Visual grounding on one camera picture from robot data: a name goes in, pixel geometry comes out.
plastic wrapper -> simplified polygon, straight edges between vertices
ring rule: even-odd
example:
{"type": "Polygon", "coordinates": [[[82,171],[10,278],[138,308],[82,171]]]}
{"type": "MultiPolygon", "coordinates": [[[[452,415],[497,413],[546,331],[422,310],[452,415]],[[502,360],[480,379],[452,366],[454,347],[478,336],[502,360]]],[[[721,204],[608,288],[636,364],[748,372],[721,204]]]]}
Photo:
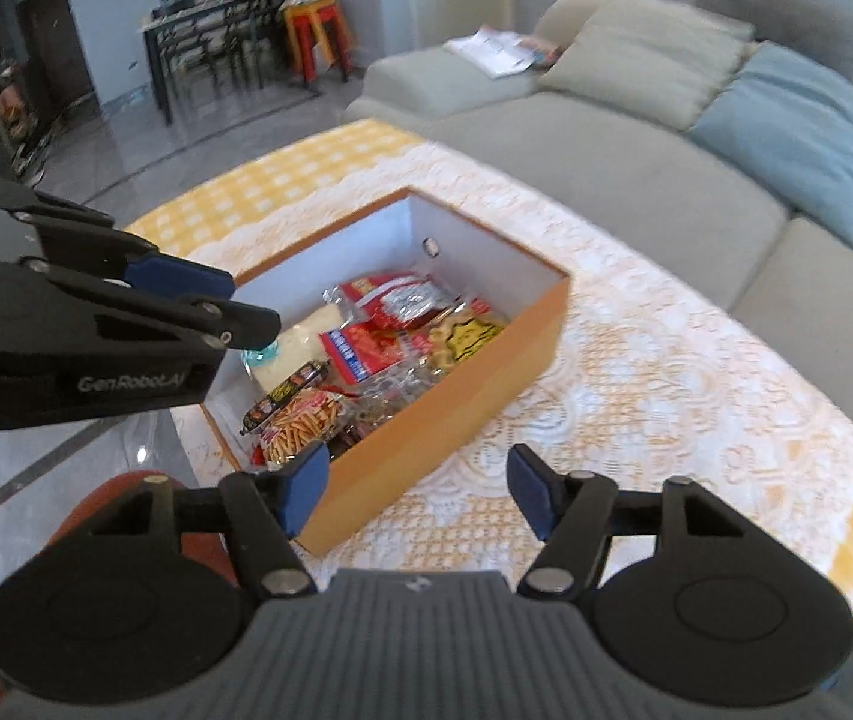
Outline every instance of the plastic wrapper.
{"type": "Polygon", "coordinates": [[[317,386],[327,378],[329,366],[326,362],[311,360],[300,367],[292,376],[275,386],[259,403],[253,406],[243,417],[242,436],[259,434],[270,418],[285,408],[300,391],[308,386],[317,386]]]}
{"type": "Polygon", "coordinates": [[[366,381],[397,362],[432,353],[423,330],[391,333],[378,330],[371,322],[322,333],[319,338],[325,355],[346,386],[366,381]]]}
{"type": "Polygon", "coordinates": [[[437,317],[428,328],[430,364],[438,372],[453,370],[502,333],[506,325],[506,317],[482,298],[463,300],[452,311],[437,317]]]}
{"type": "Polygon", "coordinates": [[[352,417],[353,407],[345,396],[325,389],[303,389],[263,427],[253,464],[259,461],[268,469],[280,469],[310,442],[329,442],[352,417]]]}
{"type": "Polygon", "coordinates": [[[433,276],[401,272],[364,276],[329,290],[324,298],[341,306],[348,322],[378,330],[415,330],[456,304],[433,276]]]}
{"type": "Polygon", "coordinates": [[[343,325],[343,314],[335,304],[319,311],[279,334],[261,351],[243,352],[243,365],[263,394],[269,394],[308,362],[323,362],[327,354],[319,334],[343,325]]]}
{"type": "Polygon", "coordinates": [[[391,365],[355,389],[354,422],[361,436],[375,430],[439,384],[442,378],[427,357],[391,365]]]}

orange chair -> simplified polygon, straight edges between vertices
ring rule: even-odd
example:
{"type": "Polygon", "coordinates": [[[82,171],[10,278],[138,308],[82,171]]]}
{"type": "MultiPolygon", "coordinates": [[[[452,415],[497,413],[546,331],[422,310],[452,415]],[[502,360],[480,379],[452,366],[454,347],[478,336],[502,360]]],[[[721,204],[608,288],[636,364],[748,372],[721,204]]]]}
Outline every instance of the orange chair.
{"type": "Polygon", "coordinates": [[[313,62],[314,43],[330,65],[340,66],[343,83],[346,83],[351,69],[349,47],[352,41],[338,1],[317,0],[293,5],[285,8],[283,15],[293,50],[294,68],[297,73],[303,73],[303,83],[309,86],[317,77],[313,62]]]}

metal screw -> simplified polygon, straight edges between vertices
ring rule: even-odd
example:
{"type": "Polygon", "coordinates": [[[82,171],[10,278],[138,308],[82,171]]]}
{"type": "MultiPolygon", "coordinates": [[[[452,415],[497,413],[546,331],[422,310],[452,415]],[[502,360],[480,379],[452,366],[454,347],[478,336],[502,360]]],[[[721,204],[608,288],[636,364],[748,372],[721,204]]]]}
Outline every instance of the metal screw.
{"type": "Polygon", "coordinates": [[[298,568],[280,568],[263,577],[263,587],[270,595],[300,595],[309,589],[310,581],[298,568]]]}
{"type": "Polygon", "coordinates": [[[526,584],[544,595],[562,595],[573,586],[573,575],[565,568],[536,568],[526,575],[526,584]]]}

lace tablecloth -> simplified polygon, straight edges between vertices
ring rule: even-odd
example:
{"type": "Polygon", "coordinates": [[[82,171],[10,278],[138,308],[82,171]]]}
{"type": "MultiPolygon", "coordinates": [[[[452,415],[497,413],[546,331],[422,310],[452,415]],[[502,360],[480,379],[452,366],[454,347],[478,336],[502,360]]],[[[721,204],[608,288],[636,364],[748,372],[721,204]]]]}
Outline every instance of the lace tablecloth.
{"type": "MultiPolygon", "coordinates": [[[[697,480],[828,576],[853,608],[853,424],[721,309],[572,211],[503,173],[379,122],[281,149],[163,206],[132,231],[240,274],[333,220],[415,187],[573,274],[553,367],[480,436],[360,533],[305,562],[497,569],[540,550],[506,487],[526,442],[560,471],[631,490],[697,480]]],[[[199,407],[173,413],[200,483],[231,472],[199,407]]],[[[607,574],[650,554],[617,539],[607,574]]]]}

blue pillow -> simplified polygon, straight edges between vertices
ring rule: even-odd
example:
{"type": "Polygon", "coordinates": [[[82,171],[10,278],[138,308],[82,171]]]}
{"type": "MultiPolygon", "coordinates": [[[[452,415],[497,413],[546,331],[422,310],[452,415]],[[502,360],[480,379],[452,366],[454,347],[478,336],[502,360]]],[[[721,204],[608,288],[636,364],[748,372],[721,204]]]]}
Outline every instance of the blue pillow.
{"type": "Polygon", "coordinates": [[[689,130],[853,247],[853,85],[764,44],[689,130]]]}

